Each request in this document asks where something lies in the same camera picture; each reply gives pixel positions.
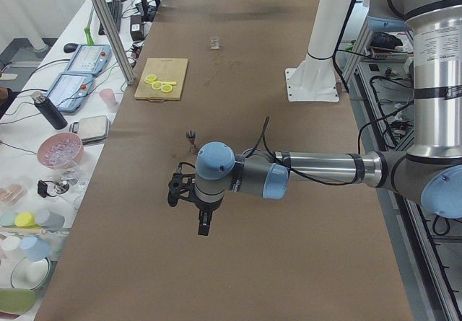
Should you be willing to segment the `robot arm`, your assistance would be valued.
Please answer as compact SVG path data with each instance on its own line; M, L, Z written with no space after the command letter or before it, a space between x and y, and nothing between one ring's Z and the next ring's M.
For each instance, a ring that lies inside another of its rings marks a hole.
M449 219L461 216L461 0L370 0L373 19L413 32L414 143L405 152L236 155L222 142L197 156L193 196L206 235L226 190L280 199L291 177L391 190Z

